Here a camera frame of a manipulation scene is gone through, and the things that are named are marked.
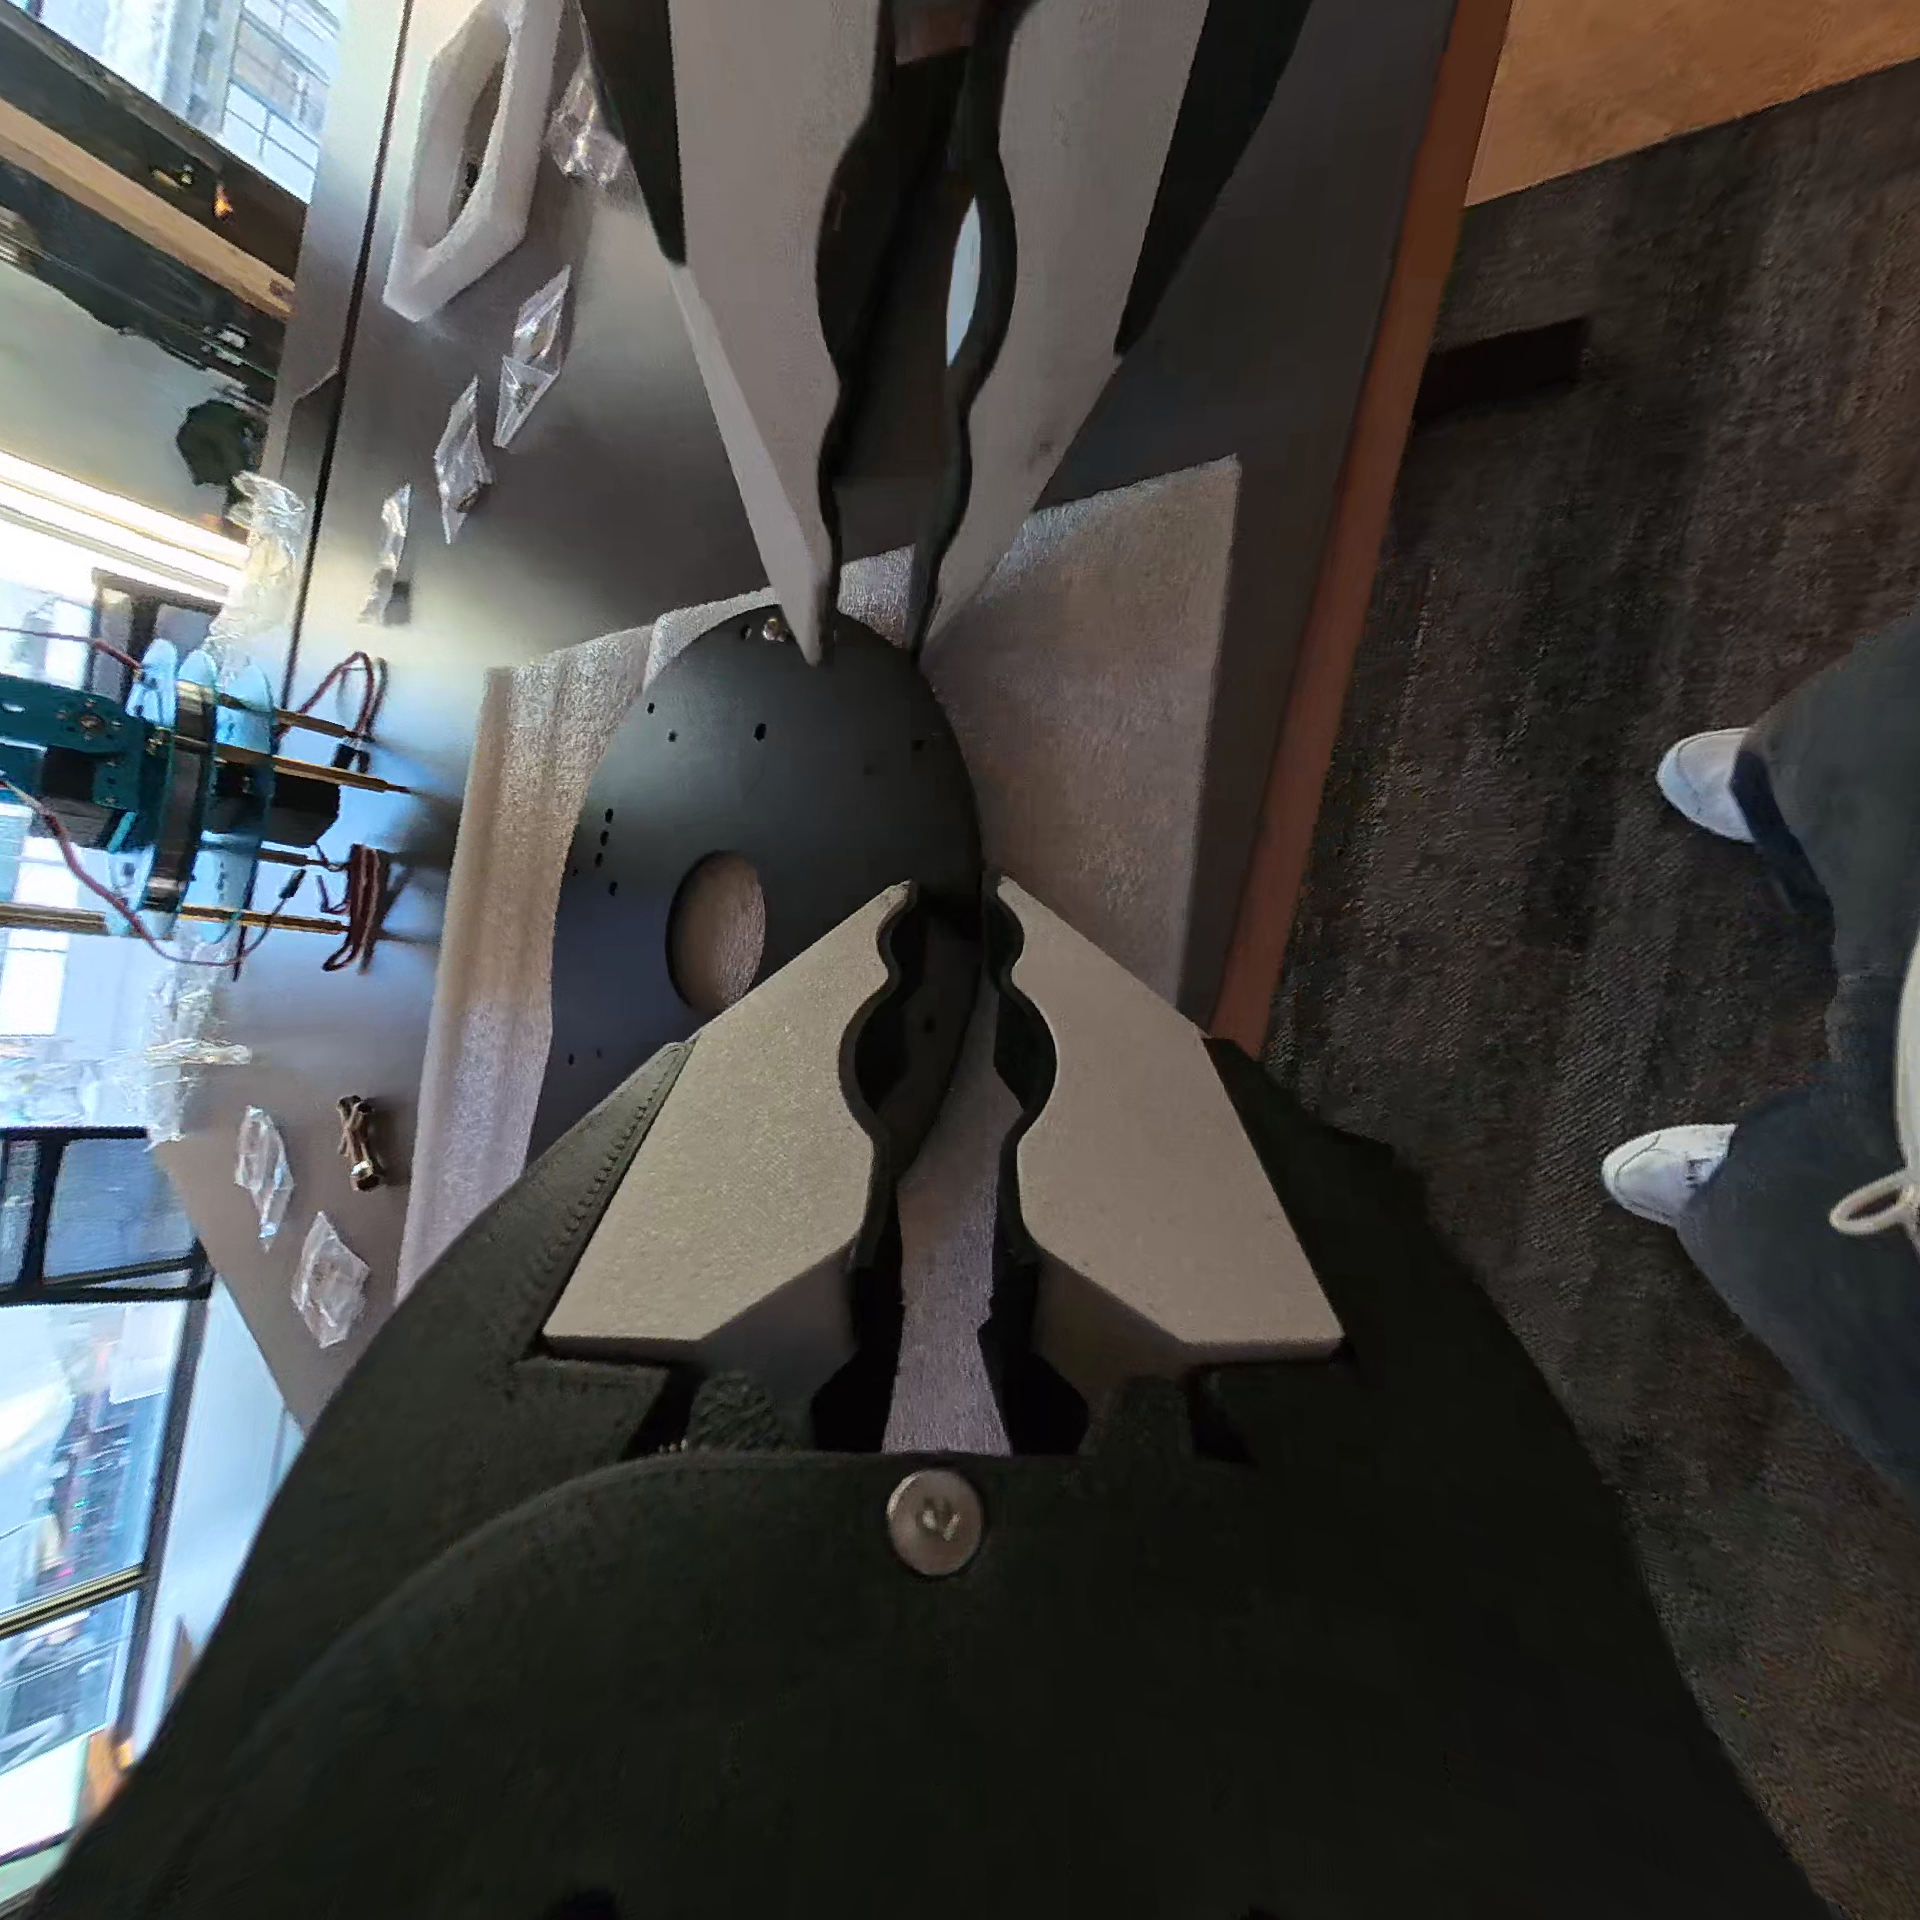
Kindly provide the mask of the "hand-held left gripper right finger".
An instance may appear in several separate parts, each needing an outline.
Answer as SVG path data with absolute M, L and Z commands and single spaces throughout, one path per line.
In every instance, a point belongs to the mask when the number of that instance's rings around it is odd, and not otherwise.
M 1103 1408 L 1138 1379 L 1325 1361 L 1335 1310 L 1209 1039 L 1020 882 L 987 882 L 1004 1408 Z

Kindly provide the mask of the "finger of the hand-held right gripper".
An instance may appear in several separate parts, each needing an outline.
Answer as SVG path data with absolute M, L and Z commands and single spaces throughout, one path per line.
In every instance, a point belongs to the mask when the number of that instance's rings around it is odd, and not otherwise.
M 839 575 L 827 446 L 846 396 L 820 247 L 883 97 L 890 7 L 581 2 L 581 14 L 785 631 L 818 666 Z
M 917 539 L 919 651 L 990 580 L 1260 130 L 1305 2 L 982 10 L 955 115 L 974 296 Z

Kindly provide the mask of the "black metal chassis plate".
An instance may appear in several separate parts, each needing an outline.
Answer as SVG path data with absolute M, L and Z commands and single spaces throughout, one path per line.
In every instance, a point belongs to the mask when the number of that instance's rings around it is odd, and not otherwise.
M 587 790 L 563 863 L 550 1043 L 532 1162 L 694 1016 L 667 926 L 709 858 L 758 880 L 758 979 L 910 880 L 901 992 L 854 1043 L 854 1082 L 897 1163 L 943 1105 L 980 966 L 974 787 L 919 664 L 839 616 L 820 664 L 730 616 L 635 699 Z

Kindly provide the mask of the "dark desk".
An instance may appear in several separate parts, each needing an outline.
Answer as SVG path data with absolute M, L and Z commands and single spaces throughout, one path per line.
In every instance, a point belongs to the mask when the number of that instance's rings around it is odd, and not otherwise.
M 1396 340 L 1414 249 L 1457 231 L 1508 6 L 1311 6 L 1260 134 L 1191 246 L 1158 314 L 1065 456 L 1044 506 L 1155 473 L 1238 463 L 1238 528 L 1179 1006 L 1255 1006 L 1255 929 L 1282 942 L 1269 879 L 1274 763 L 1294 751 L 1299 660 L 1316 666 L 1335 586 L 1363 593 L 1411 396 L 1385 427 L 1388 382 L 1412 393 L 1427 354 Z M 343 88 L 307 215 L 298 314 L 282 364 L 271 460 L 315 506 L 298 666 L 307 683 L 358 644 L 390 660 L 379 767 L 421 800 L 358 796 L 351 842 L 401 855 L 405 891 L 370 972 L 324 974 L 321 939 L 276 932 L 231 994 L 246 1071 L 207 1082 L 195 1131 L 163 1162 L 299 1427 L 310 1427 L 394 1307 L 405 1195 L 355 1194 L 333 1098 L 373 1096 L 394 1152 L 412 1140 L 452 804 L 485 678 L 578 641 L 763 583 L 723 441 L 638 209 L 548 177 L 529 242 L 431 327 L 389 314 L 379 281 L 401 212 L 421 76 L 457 6 L 355 6 Z M 431 490 L 429 451 L 470 374 L 494 374 L 522 288 L 574 255 L 578 336 L 557 388 L 446 547 L 425 534 L 406 622 L 357 622 L 378 506 L 397 480 Z M 282 1131 L 294 1191 L 255 1241 L 234 1183 L 246 1107 Z M 298 1255 L 324 1211 L 369 1263 L 348 1343 L 322 1352 L 292 1310 Z

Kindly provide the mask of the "black desk foot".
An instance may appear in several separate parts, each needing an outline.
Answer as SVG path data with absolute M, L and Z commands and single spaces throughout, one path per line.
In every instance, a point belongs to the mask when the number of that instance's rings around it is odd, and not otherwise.
M 1411 427 L 1425 431 L 1453 417 L 1507 409 L 1577 385 L 1591 334 L 1591 319 L 1567 319 L 1430 353 Z

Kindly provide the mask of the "white foam block hexagonal cutout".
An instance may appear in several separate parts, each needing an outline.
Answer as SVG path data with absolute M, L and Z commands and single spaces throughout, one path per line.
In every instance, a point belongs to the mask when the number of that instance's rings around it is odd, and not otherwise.
M 431 321 L 525 234 L 561 2 L 470 2 L 422 70 L 383 305 Z

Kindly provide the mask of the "white foam sheet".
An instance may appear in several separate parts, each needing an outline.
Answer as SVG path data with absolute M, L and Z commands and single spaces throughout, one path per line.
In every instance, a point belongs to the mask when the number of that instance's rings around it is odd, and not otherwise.
M 1031 518 L 924 654 L 980 804 L 987 867 L 1173 1001 L 1233 577 L 1234 460 Z M 486 672 L 428 1025 L 395 1299 L 518 1175 L 550 1043 L 561 865 L 635 697 L 746 594 Z M 898 1186 L 903 1344 L 890 1451 L 1004 1454 L 978 1334 L 997 1155 L 1018 1105 L 980 991 Z

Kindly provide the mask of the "person's white left shoe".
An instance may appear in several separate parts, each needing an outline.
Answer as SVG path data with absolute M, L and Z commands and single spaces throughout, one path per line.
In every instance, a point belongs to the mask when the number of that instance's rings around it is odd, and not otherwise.
M 1677 1122 L 1611 1148 L 1601 1186 L 1625 1215 L 1677 1231 L 1727 1160 L 1733 1122 Z

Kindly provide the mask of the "person's white shoe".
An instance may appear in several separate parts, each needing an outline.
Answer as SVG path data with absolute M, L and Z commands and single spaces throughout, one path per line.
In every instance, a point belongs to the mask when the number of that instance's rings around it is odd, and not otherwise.
M 1769 782 L 1750 729 L 1725 728 L 1675 740 L 1654 772 L 1666 804 L 1689 825 L 1739 846 L 1757 843 Z
M 1677 1231 L 1727 1160 L 1733 1122 L 1677 1122 L 1611 1148 L 1601 1186 L 1625 1215 Z

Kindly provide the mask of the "crumpled clear plastic bag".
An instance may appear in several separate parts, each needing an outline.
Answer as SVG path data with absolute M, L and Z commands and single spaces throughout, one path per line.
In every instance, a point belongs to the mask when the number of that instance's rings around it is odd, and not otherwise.
M 210 968 L 163 972 L 131 1044 L 92 1071 L 89 1122 L 138 1130 L 150 1144 L 183 1140 L 205 1083 L 254 1064 L 225 1023 L 225 991 Z
M 234 479 L 231 522 L 244 531 L 244 558 L 214 622 L 229 641 L 255 641 L 291 626 L 305 580 L 307 506 L 298 492 L 259 473 Z

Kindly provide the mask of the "small black object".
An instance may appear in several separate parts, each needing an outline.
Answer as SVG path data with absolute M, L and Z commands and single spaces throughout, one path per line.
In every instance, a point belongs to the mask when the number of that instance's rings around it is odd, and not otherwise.
M 238 480 L 255 473 L 268 439 L 268 419 L 249 402 L 205 398 L 193 404 L 178 431 L 177 451 L 197 490 L 238 497 Z

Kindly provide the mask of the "person's leg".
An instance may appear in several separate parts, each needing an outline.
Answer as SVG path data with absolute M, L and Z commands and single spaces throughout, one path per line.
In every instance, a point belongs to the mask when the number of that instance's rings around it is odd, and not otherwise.
M 1842 977 L 1829 1051 L 1735 1126 L 1677 1236 L 1721 1300 L 1860 1459 L 1918 1506 L 1918 1266 L 1895 1231 L 1838 1235 L 1834 1207 L 1903 1160 L 1892 1066 L 1901 983 Z
M 1733 796 L 1838 977 L 1901 982 L 1918 930 L 1918 612 L 1865 635 L 1743 734 Z

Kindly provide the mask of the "person's white right shoe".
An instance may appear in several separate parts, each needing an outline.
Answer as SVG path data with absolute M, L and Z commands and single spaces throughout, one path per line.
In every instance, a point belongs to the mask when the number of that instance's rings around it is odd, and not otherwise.
M 1757 843 L 1769 782 L 1750 729 L 1725 728 L 1675 740 L 1654 772 L 1666 804 L 1689 825 L 1739 846 Z

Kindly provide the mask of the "person's right leg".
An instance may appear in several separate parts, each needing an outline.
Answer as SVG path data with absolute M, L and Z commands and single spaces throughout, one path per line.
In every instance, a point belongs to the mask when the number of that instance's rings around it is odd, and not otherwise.
M 1733 796 L 1838 977 L 1901 982 L 1918 930 L 1918 612 L 1865 635 L 1743 734 Z

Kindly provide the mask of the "black metal frame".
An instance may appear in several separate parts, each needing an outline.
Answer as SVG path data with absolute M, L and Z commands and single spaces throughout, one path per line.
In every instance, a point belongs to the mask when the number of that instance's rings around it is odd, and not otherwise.
M 210 1264 L 133 1128 L 7 1128 L 3 1306 L 195 1304 Z

